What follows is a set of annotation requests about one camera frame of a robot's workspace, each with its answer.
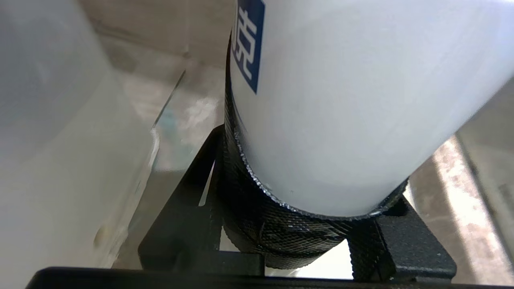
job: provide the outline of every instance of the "metal surface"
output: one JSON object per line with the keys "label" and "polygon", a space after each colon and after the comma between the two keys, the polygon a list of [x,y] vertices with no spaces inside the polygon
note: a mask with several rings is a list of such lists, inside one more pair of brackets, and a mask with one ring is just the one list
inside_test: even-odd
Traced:
{"label": "metal surface", "polygon": [[438,283],[354,283],[341,280],[291,279],[159,272],[48,268],[38,272],[27,289],[486,289],[511,288]]}

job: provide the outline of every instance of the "black metal frame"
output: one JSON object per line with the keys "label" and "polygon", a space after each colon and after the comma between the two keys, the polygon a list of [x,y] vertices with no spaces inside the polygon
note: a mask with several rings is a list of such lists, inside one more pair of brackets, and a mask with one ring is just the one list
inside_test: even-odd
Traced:
{"label": "black metal frame", "polygon": [[[349,234],[354,281],[268,278],[263,256],[219,251],[223,216],[216,191],[223,135],[221,125],[208,136],[141,242],[144,271],[49,268],[36,274],[28,288],[475,287],[442,284],[454,277],[456,265],[404,199]],[[206,203],[199,207],[213,164]]]}

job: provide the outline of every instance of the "white canister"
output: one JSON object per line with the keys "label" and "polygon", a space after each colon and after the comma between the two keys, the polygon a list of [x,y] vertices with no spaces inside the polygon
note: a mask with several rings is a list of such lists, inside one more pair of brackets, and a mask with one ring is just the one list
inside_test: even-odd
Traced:
{"label": "white canister", "polygon": [[512,76],[506,0],[236,0],[243,149],[281,201],[366,214]]}

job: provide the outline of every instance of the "black metal bracket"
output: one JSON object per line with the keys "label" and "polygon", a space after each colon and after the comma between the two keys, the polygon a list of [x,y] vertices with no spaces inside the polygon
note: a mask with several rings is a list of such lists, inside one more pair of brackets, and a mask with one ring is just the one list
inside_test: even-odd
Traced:
{"label": "black metal bracket", "polygon": [[[370,246],[362,246],[367,240]],[[366,282],[447,282],[457,266],[412,206],[401,198],[348,237],[354,279]]]}
{"label": "black metal bracket", "polygon": [[[217,203],[223,179],[223,125],[209,135],[139,246],[144,269],[262,275],[258,254],[219,252],[223,217]],[[213,166],[206,204],[198,207]],[[348,234],[359,282],[446,281],[456,265],[405,199]]]}
{"label": "black metal bracket", "polygon": [[[223,217],[216,190],[223,167],[223,134],[224,126],[221,125],[207,137],[139,245],[143,269],[264,275],[261,255],[219,251]],[[207,199],[199,207],[211,169]]]}

